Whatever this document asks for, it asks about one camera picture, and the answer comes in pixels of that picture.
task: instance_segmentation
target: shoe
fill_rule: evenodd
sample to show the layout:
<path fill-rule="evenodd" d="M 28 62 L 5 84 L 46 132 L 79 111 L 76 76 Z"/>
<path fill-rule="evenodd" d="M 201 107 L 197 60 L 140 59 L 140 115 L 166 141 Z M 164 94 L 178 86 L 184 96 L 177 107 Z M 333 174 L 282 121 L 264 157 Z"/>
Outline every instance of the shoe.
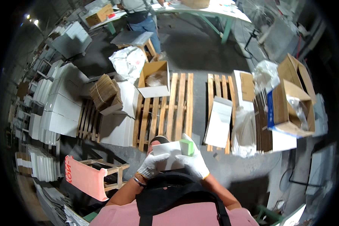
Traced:
<path fill-rule="evenodd" d="M 169 142 L 170 141 L 165 136 L 162 136 L 162 135 L 155 136 L 151 140 L 151 142 L 149 143 L 147 156 L 152 152 L 152 146 L 153 145 L 165 144 L 165 143 L 169 143 Z"/>
<path fill-rule="evenodd" d="M 167 52 L 166 51 L 162 51 L 159 55 L 158 55 L 158 60 L 164 60 L 167 57 Z"/>

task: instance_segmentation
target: bracelet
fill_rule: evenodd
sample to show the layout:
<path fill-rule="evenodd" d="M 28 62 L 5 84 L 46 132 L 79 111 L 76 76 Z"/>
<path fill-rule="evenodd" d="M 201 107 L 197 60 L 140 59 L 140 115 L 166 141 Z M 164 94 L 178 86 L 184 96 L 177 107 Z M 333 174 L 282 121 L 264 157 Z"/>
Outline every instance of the bracelet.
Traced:
<path fill-rule="evenodd" d="M 144 188 L 145 188 L 145 187 L 147 186 L 146 184 L 140 182 L 134 175 L 133 175 L 133 179 L 134 179 L 134 181 L 137 182 L 137 184 L 139 184 L 141 187 L 144 187 Z"/>

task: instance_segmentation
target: twine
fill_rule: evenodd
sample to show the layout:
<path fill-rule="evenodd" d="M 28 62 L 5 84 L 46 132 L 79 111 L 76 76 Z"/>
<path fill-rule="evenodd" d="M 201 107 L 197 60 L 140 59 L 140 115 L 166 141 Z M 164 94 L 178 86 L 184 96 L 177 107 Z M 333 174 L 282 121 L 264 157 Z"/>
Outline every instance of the twine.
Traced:
<path fill-rule="evenodd" d="M 96 88 L 96 90 L 97 90 L 97 93 L 98 93 L 98 95 L 99 95 L 100 100 L 101 100 L 102 102 L 104 102 L 104 103 L 107 103 L 107 102 L 105 102 L 105 101 L 102 99 L 102 97 L 100 96 L 99 91 L 98 91 L 98 87 L 97 87 L 97 83 L 95 83 L 95 88 Z"/>

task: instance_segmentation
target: concrete floor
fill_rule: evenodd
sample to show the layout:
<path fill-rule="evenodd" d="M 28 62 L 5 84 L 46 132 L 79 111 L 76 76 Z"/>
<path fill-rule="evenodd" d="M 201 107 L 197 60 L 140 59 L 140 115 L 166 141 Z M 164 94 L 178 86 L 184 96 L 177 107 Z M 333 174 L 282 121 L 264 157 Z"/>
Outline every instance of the concrete floor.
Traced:
<path fill-rule="evenodd" d="M 251 71 L 254 68 L 257 64 L 255 59 L 246 59 L 239 54 L 241 47 L 244 47 L 250 36 L 251 27 L 247 23 L 246 26 L 249 27 L 244 27 L 241 21 L 234 22 L 227 44 L 221 45 L 218 35 L 208 24 L 194 15 L 184 13 L 177 18 L 161 15 L 158 26 L 159 33 L 168 34 L 162 48 L 167 52 L 171 72 L 194 73 L 192 131 L 203 140 L 207 116 L 207 74 L 230 75 L 235 69 Z M 117 50 L 116 46 L 110 44 L 112 37 L 106 32 L 95 31 L 93 34 L 95 34 L 92 37 L 93 42 L 87 48 L 85 57 L 73 60 L 73 63 L 88 77 L 113 72 L 108 57 Z M 257 60 L 265 58 L 254 39 L 250 42 L 249 50 Z M 65 136 L 61 141 L 61 160 L 70 154 L 75 159 L 81 160 L 98 157 L 112 163 L 129 163 L 131 166 L 124 171 L 125 180 L 133 176 L 146 157 L 145 153 L 131 147 L 98 144 Z M 306 148 L 306 144 L 306 141 L 299 140 L 298 150 L 302 150 L 301 152 L 306 153 L 308 157 L 309 150 L 311 152 L 312 148 Z M 293 189 L 291 186 L 286 192 L 281 192 L 279 189 L 281 176 L 289 167 L 291 151 L 242 159 L 231 154 L 225 155 L 223 151 L 207 152 L 205 146 L 201 146 L 200 150 L 211 174 L 238 198 L 243 207 L 250 211 L 254 210 L 262 197 L 266 197 L 262 202 L 264 205 L 267 204 L 267 200 L 269 201 L 267 205 L 269 208 L 273 208 L 279 199 L 298 197 L 299 189 Z M 300 168 L 299 171 L 302 174 L 306 172 L 306 168 Z M 98 202 L 68 184 L 65 179 L 60 182 L 60 189 L 68 192 L 77 212 L 85 206 Z M 303 196 L 294 201 L 288 208 L 289 213 L 304 201 Z"/>

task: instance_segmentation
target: blue jeans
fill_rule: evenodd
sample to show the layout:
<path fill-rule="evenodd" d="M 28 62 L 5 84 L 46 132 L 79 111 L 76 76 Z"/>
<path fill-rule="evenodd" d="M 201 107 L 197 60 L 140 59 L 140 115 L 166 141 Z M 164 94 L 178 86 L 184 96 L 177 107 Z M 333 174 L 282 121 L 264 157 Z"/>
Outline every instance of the blue jeans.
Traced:
<path fill-rule="evenodd" d="M 152 19 L 152 16 L 148 16 L 144 21 L 138 23 L 138 24 L 129 24 L 134 31 L 150 31 L 153 32 L 153 35 L 151 37 L 151 42 L 153 44 L 153 47 L 156 51 L 156 53 L 161 53 L 161 42 L 159 41 L 156 25 Z"/>

